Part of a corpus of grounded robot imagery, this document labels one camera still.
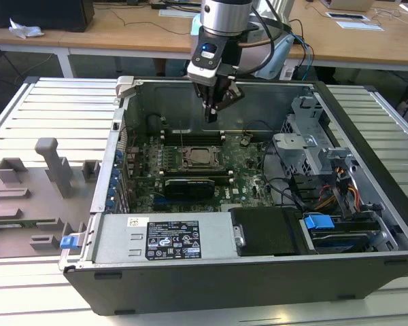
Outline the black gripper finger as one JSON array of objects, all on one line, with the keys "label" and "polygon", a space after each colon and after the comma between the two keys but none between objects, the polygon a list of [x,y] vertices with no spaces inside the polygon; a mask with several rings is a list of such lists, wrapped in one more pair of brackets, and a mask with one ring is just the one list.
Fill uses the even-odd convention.
[{"label": "black gripper finger", "polygon": [[217,81],[210,97],[210,122],[218,118],[218,112],[240,101],[245,96],[235,81]]},{"label": "black gripper finger", "polygon": [[212,96],[214,88],[212,86],[205,86],[202,84],[194,83],[194,89],[199,98],[202,99],[205,121],[212,123],[214,121],[214,115],[212,110]]}]

